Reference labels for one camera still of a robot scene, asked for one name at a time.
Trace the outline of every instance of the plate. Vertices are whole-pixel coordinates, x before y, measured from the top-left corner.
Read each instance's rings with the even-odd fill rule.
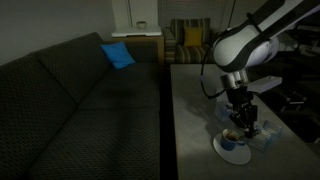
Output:
[[[220,145],[221,133],[213,139],[213,146],[216,152],[226,161],[232,164],[246,164],[251,159],[251,151],[247,144],[237,145],[232,151],[224,150]]]

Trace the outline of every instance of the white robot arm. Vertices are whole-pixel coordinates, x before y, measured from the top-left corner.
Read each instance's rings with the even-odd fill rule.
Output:
[[[248,138],[256,133],[256,105],[251,104],[253,93],[245,68],[272,59],[278,52],[277,35],[302,18],[318,11],[320,0],[269,0],[241,25],[226,30],[213,45],[218,67],[226,72],[221,76],[228,100],[233,105],[230,119],[245,131]]]

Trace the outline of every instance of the blue pillow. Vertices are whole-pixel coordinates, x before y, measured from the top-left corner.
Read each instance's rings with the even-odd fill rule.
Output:
[[[101,45],[101,48],[116,69],[124,68],[130,64],[136,63],[129,54],[124,42]]]

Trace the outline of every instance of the sofa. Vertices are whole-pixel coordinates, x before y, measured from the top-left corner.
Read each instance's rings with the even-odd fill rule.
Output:
[[[163,34],[165,66],[169,66],[170,64],[201,64],[205,52],[218,38],[220,32],[210,27],[210,18],[200,18],[172,19],[170,27],[163,29]],[[198,43],[194,44],[196,37],[198,37]],[[186,43],[187,38],[191,38],[191,43]],[[206,63],[214,63],[212,53],[209,54]]]
[[[0,67],[0,179],[159,179],[157,44],[90,33]]]

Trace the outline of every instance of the armchair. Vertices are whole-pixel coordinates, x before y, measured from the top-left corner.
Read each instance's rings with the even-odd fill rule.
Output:
[[[197,29],[201,30],[200,34],[195,33]],[[165,38],[165,65],[201,64],[206,50],[216,40],[219,32],[210,28],[210,18],[172,19],[170,27],[163,29],[163,34]],[[214,63],[212,53],[209,54],[206,63]]]

